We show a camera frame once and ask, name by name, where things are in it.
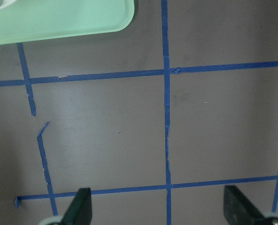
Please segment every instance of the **mint green plastic tray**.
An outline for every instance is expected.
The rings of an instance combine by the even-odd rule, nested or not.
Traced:
[[[18,0],[0,10],[0,45],[119,31],[134,0]]]

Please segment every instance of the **black object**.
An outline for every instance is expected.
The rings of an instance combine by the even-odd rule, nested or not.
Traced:
[[[224,187],[223,213],[230,225],[278,225],[278,217],[264,217],[235,185]]]
[[[91,190],[80,188],[60,223],[50,225],[89,225],[92,219]]]

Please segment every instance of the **blue grid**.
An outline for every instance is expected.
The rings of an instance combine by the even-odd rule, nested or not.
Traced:
[[[70,75],[70,76],[67,76],[64,78],[59,78],[59,77],[55,77],[55,76],[30,78],[28,67],[27,67],[27,62],[26,62],[26,57],[25,57],[24,50],[23,50],[23,44],[18,43],[17,49],[18,49],[18,53],[19,53],[19,57],[20,57],[24,80],[0,81],[0,87],[25,85],[26,91],[28,94],[28,100],[29,100],[31,114],[33,116],[35,116],[36,107],[35,107],[35,103],[34,103],[34,99],[33,99],[32,84],[163,75],[164,76],[164,108],[165,108],[166,184],[157,185],[157,186],[126,187],[126,188],[115,188],[115,189],[104,189],[104,190],[92,190],[92,194],[100,195],[100,194],[134,192],[134,191],[167,190],[167,225],[171,225],[171,189],[276,180],[275,195],[274,195],[274,201],[273,201],[273,206],[272,206],[272,211],[275,212],[277,210],[277,203],[278,203],[278,174],[275,176],[253,177],[253,178],[243,178],[243,179],[212,180],[212,181],[203,181],[203,182],[171,184],[171,175],[170,175],[169,160],[168,160],[168,155],[169,155],[168,136],[169,136],[169,128],[170,128],[170,75],[178,74],[178,73],[188,73],[188,72],[196,73],[196,72],[207,72],[207,71],[278,67],[278,61],[170,68],[169,46],[168,46],[168,5],[167,5],[167,0],[161,0],[161,12],[162,12],[161,16],[162,16],[162,43],[163,43],[164,69],[131,71],[131,72],[117,72],[117,73],[103,73],[103,74]],[[53,215],[57,215],[58,212],[57,212],[55,198],[75,196],[76,192],[59,193],[59,194],[55,194],[53,192],[52,182],[51,182],[51,178],[50,178],[49,171],[48,171],[46,154],[44,151],[44,143],[42,140],[42,133],[44,132],[44,129],[47,126],[48,126],[48,123],[46,123],[45,126],[42,128],[42,130],[38,133],[37,142],[38,142],[39,152],[42,157],[42,164],[43,164],[43,168],[44,168],[44,176],[45,176],[45,179],[47,182],[48,194],[18,196],[16,198],[15,204],[18,207],[22,200],[50,199]]]

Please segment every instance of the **green tray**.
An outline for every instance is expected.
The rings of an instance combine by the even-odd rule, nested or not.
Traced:
[[[0,45],[119,31],[134,0],[18,0],[0,10]]]

